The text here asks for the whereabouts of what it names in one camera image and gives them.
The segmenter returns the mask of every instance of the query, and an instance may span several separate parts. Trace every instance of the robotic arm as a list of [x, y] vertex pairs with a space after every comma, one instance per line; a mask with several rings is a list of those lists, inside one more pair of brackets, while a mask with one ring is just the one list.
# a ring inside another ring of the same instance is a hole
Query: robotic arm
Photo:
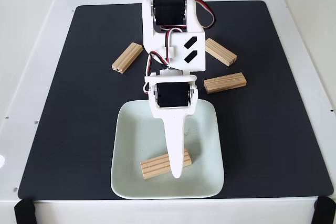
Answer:
[[[210, 26], [198, 22], [196, 2], [213, 15]], [[143, 0], [142, 20], [143, 44], [149, 53], [144, 92], [154, 118], [163, 120], [170, 167], [179, 178], [184, 163], [184, 122], [194, 114], [198, 99], [197, 77], [190, 72], [205, 71], [204, 29], [213, 26], [215, 16], [201, 0]], [[166, 32], [157, 33], [154, 23]], [[150, 73], [152, 59], [164, 66], [159, 75]]]

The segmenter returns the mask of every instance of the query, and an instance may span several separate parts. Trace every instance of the black diamond marking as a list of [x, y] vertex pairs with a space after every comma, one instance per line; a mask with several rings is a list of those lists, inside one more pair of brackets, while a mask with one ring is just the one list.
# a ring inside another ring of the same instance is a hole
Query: black diamond marking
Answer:
[[189, 63], [190, 61], [192, 61], [192, 60], [196, 57], [196, 55], [197, 55], [197, 51], [194, 50], [194, 51], [192, 51], [187, 57], [185, 57], [184, 60], [185, 60], [187, 63]]
[[197, 37], [196, 37], [196, 36], [191, 37], [191, 39], [188, 40], [188, 42], [187, 42], [186, 44], [184, 44], [184, 47], [185, 47], [186, 49], [189, 49], [189, 48], [191, 48], [191, 46], [192, 46], [193, 44], [195, 44], [196, 41], [197, 41]]

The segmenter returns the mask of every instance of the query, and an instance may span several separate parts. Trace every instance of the black mat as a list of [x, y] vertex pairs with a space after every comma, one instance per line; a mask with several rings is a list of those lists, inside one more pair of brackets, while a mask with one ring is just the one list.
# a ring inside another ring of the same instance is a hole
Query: black mat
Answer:
[[[333, 187], [264, 2], [212, 2], [206, 32], [238, 55], [226, 67], [206, 56], [199, 98], [217, 113], [225, 172], [213, 198], [320, 196]], [[207, 13], [198, 10], [201, 22]], [[142, 92], [145, 51], [124, 74], [111, 64], [142, 44], [141, 5], [76, 9], [19, 187], [35, 200], [120, 199], [110, 185], [119, 109]], [[158, 70], [159, 64], [153, 64]], [[243, 88], [207, 95], [203, 80], [243, 72]]]

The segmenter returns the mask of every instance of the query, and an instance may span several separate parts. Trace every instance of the white table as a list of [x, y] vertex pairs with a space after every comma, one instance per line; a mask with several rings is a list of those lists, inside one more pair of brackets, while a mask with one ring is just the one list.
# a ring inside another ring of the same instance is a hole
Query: white table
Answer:
[[[9, 117], [0, 121], [2, 124], [0, 155], [3, 154], [6, 158], [5, 165], [0, 168], [0, 178], [5, 177], [4, 180], [0, 179], [0, 201], [2, 200], [0, 220], [3, 223], [15, 223], [13, 206], [18, 199], [12, 189], [19, 184], [37, 127], [34, 122], [39, 120], [42, 113], [72, 19], [72, 10], [82, 4], [141, 2], [141, 0], [28, 0], [24, 3], [17, 1], [0, 0], [0, 6], [6, 8], [6, 12], [0, 14], [4, 16], [0, 17], [2, 20], [0, 38], [6, 38], [7, 33], [2, 31], [11, 28], [11, 40], [7, 43], [13, 43], [0, 45], [0, 88], [1, 93], [3, 93], [3, 87], [8, 91], [5, 96], [1, 96], [5, 97], [0, 101], [4, 115], [1, 118]], [[336, 35], [335, 24], [332, 23], [335, 1], [286, 0], [287, 3], [284, 0], [263, 1], [267, 3], [274, 20], [329, 174], [332, 181], [335, 181], [336, 159], [333, 157], [333, 150], [336, 144], [331, 140], [332, 137], [335, 138], [336, 133], [331, 128], [336, 126], [336, 118], [334, 113], [330, 112], [332, 107], [322, 89], [300, 34], [286, 9], [287, 5], [316, 64], [323, 85], [328, 95], [334, 99], [336, 88], [329, 86], [332, 84], [329, 62], [335, 61], [331, 57], [332, 54], [335, 55], [335, 47], [332, 43], [332, 37]], [[306, 13], [305, 10], [315, 10], [315, 12]], [[302, 13], [305, 22], [300, 18]], [[56, 17], [62, 20], [61, 24], [51, 22]], [[26, 18], [27, 22], [22, 22], [22, 18]], [[326, 25], [327, 22], [329, 22], [331, 36], [324, 39], [328, 39], [330, 43], [327, 40], [321, 40], [324, 35], [323, 24]], [[314, 33], [307, 28], [312, 25], [314, 25]], [[18, 41], [22, 41], [26, 48], [19, 47]], [[323, 53], [320, 52], [321, 44], [325, 45]], [[23, 134], [24, 140], [18, 140]], [[171, 223], [172, 221], [176, 223], [192, 221], [197, 223], [206, 221], [211, 223], [310, 223], [315, 199], [312, 197], [189, 200], [188, 202], [183, 200], [39, 202], [36, 204], [36, 215], [39, 223]]]

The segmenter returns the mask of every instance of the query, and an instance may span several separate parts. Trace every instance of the cable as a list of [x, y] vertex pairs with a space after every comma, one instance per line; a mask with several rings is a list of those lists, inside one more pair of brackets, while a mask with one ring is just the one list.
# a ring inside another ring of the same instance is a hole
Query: cable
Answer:
[[195, 0], [197, 3], [199, 3], [207, 12], [209, 12], [212, 16], [212, 22], [208, 26], [203, 26], [204, 30], [210, 29], [214, 26], [216, 23], [216, 16], [215, 13], [211, 10], [211, 8], [203, 1], [203, 0]]
[[[209, 12], [212, 16], [212, 22], [208, 26], [202, 26], [204, 30], [210, 29], [216, 23], [216, 16], [215, 13], [211, 10], [211, 8], [203, 1], [203, 0], [195, 0], [196, 3], [200, 4], [207, 12]], [[172, 26], [160, 26], [162, 31], [169, 31], [172, 28], [180, 28], [180, 29], [187, 29], [186, 25], [172, 25]]]
[[[145, 70], [145, 76], [149, 76], [151, 72], [151, 67], [152, 67], [152, 61], [153, 61], [153, 56], [156, 56], [158, 60], [165, 66], [168, 65], [168, 63], [165, 61], [165, 59], [156, 51], [150, 51], [148, 54], [148, 59], [147, 59], [147, 64], [146, 64], [146, 70]], [[145, 94], [148, 94], [148, 91], [146, 90], [148, 82], [145, 82], [145, 85], [143, 86], [142, 90]]]
[[166, 32], [166, 41], [165, 41], [165, 46], [166, 46], [166, 60], [167, 62], [169, 63], [169, 47], [170, 47], [170, 34], [173, 32], [173, 31], [178, 31], [179, 33], [182, 33], [182, 30], [180, 28], [177, 28], [177, 27], [173, 27], [172, 29], [168, 30]]

